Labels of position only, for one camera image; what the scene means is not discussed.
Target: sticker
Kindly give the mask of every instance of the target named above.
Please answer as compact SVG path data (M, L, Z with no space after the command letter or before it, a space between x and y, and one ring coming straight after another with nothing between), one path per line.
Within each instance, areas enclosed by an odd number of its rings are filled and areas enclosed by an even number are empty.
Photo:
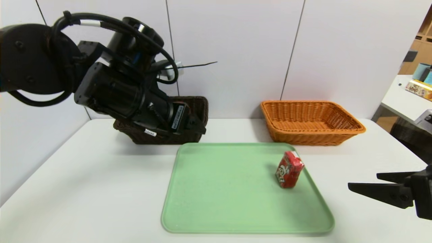
M177 129L178 123L180 122L181 115L183 114L184 106L179 106L177 109L177 113L175 114L174 121L172 123L171 128Z
M300 158L299 155L297 154L297 152L295 152L295 151L291 151L291 153L294 155L294 157L296 157L296 158Z
M156 134L157 134L157 133L155 133L155 132L153 132L153 131L150 131L150 130L148 130L148 129L146 129L146 130L144 131L144 133L147 133L147 134L152 135L152 136L154 136L154 137L156 137Z

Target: wire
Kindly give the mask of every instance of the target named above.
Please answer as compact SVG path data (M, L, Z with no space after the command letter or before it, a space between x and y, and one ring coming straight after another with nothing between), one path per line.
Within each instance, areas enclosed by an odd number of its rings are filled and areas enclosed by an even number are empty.
M99 20L99 21L103 21L106 23L111 24L109 26L109 28L104 25L103 23L101 23L101 27L105 28L105 29L113 29L116 28L116 31L124 31L126 30L129 34L134 35L136 38L138 39L142 39L144 41L146 41L147 43L149 43L151 46L153 46L154 48L156 48L162 55L165 56L165 58L168 60L168 62L173 66L173 70L174 70L174 79L171 81L165 81L163 80L163 82L161 83L165 83L165 84L174 84L175 82L177 82L178 79L178 68L177 65L175 64L174 60L172 59L172 57L168 54L168 52L166 52L160 45L158 45L156 42L154 42L152 39L150 39L148 36L146 36L145 34L139 32L137 29L135 29L134 27L118 20L115 18L111 18L109 16L104 16L104 15L100 15L100 14L95 14L95 13L74 13L71 15L71 19L72 20L82 20L82 19L92 19L92 20Z
M31 100L18 91L11 91L9 92L13 97L15 97L17 100L29 105L29 106L37 106L37 107L44 107L44 106L52 106L56 105L65 99L67 99L73 91L74 86L74 80L75 75L74 71L72 70L73 65L71 65L68 56L64 53L61 40L60 40L60 33L61 31L66 28L67 26L72 25L79 25L81 23L81 20L98 20L101 21L101 28L109 29L112 31L120 32L120 33L127 33L130 35L133 35L137 39L141 39L147 43L149 43L151 46L156 48L162 55L166 57L168 62L171 64L171 66L174 69L174 79L171 81L165 81L161 80L161 83L165 84L174 84L178 79L178 68L172 59L172 57L166 52L160 45L158 45L156 42L154 42L152 39L150 39L148 36L144 35L143 33L136 30L134 27L118 20L115 18L111 18L109 16L104 16L100 14L94 14L94 13L74 13L71 14L70 12L65 11L64 17L59 18L54 25L52 26L51 31L51 42L54 47L53 53L57 56L57 67L58 70L64 71L63 75L66 80L65 85L65 91L59 95L58 97L49 100L49 101L34 101Z
M207 66L207 65L210 65L210 64L213 64L213 63L217 63L217 61L209 62L209 63L206 63L206 64L197 64L197 65L183 66L183 67L177 67L177 68L180 69L180 68L187 68L187 67L201 67L201 66ZM173 68L170 67L170 68L166 68L166 69L160 69L158 71L169 70L169 69L173 69Z

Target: red juice box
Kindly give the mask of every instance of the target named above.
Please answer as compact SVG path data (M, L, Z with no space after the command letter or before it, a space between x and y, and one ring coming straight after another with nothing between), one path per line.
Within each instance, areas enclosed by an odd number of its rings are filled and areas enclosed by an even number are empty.
M280 186L282 188L293 188L303 167L305 165L295 151L286 151L276 171Z

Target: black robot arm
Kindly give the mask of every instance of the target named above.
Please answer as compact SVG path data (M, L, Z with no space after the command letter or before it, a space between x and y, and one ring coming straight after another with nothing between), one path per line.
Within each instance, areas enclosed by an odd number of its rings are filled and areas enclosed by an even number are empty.
M97 26L115 31L107 47L81 41L78 46L61 31L71 25ZM52 26L24 24L0 30L0 92L9 92L30 106L58 104L74 93L77 104L111 115L141 129L181 134L184 129L205 134L206 129L185 103L172 102L158 83L174 84L178 68L162 48L164 42L144 23L92 13L64 12ZM155 62L162 53L166 60ZM105 59L109 66L97 62ZM159 79L169 68L170 80ZM34 94L63 92L37 102L18 90Z

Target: white table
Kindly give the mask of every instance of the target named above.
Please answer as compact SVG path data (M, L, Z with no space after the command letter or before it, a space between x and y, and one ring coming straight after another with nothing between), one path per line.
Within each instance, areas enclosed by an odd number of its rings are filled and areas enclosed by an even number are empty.
M381 106L396 115L416 125L414 121L428 109L432 109L432 102L405 90L412 75L397 75L389 90L381 101ZM372 120L376 121L381 115L378 109Z
M368 131L336 147L296 146L336 220L310 235L171 234L160 223L179 146L139 146L112 119L89 121L0 208L0 242L428 242L432 222L348 190L378 172L425 168L370 120ZM260 119L211 119L202 142L269 142Z

